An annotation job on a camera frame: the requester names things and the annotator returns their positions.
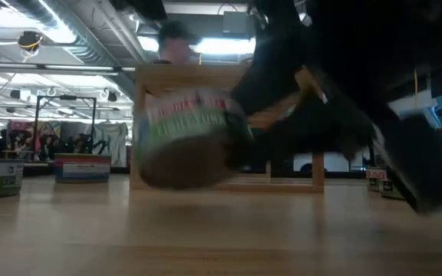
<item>wooden floor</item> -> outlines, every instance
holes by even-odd
[[[133,191],[26,179],[0,199],[0,275],[442,275],[442,213],[323,195]]]

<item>ceiling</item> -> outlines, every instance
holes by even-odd
[[[192,32],[208,38],[198,48],[203,52],[200,57],[204,64],[238,64],[251,56],[254,48],[254,41],[249,40],[251,30],[247,28],[241,37],[223,32],[223,14],[235,10],[244,12],[246,7],[243,2],[231,1],[231,5],[228,5],[220,0],[168,0],[163,4],[169,19],[183,21]],[[13,8],[2,7],[2,3],[11,4]],[[48,8],[55,16],[53,28],[49,27],[48,22],[39,21],[39,17],[29,16],[27,11],[36,5],[40,5],[36,11],[46,11]],[[150,62],[157,58],[155,25],[150,23],[133,9],[116,10],[109,0],[1,0],[0,63],[10,65],[0,68],[0,127],[14,117],[33,120],[38,95],[64,94],[96,97],[96,119],[99,122],[110,120],[130,125],[133,72],[110,75],[55,74],[45,68],[22,71],[15,64],[133,67],[138,63]],[[16,44],[23,31],[36,31],[44,35],[38,54],[30,57]],[[136,38],[136,41],[127,40],[128,35]],[[80,57],[80,49],[83,49],[84,57]],[[20,90],[24,96],[21,99],[12,98],[12,90]],[[117,101],[110,102],[107,95],[113,93],[117,95]],[[89,120],[92,112],[87,108],[88,104],[79,100],[51,99],[44,104],[39,117],[42,120]],[[69,109],[72,109],[72,115],[62,112],[70,112]]]

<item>wooden box frame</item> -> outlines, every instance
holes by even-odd
[[[173,88],[211,87],[218,90],[232,90],[239,82],[246,70],[246,66],[232,65],[172,65],[172,64],[142,64],[136,67],[136,97],[134,112],[139,113],[145,108],[146,95],[149,92],[155,97],[162,97],[171,93]],[[296,104],[300,97],[308,90],[316,91],[319,96],[322,92],[312,75],[302,69],[295,75],[301,88],[301,94],[288,97],[268,110],[257,113],[249,118],[251,127],[266,128],[275,122],[290,106]],[[312,184],[283,182],[272,179],[270,164],[267,164],[265,174],[240,173],[228,182],[220,183],[214,189],[228,192],[324,192],[325,169],[323,155],[313,155]],[[131,154],[130,160],[130,188],[146,189],[136,166],[136,156]]]

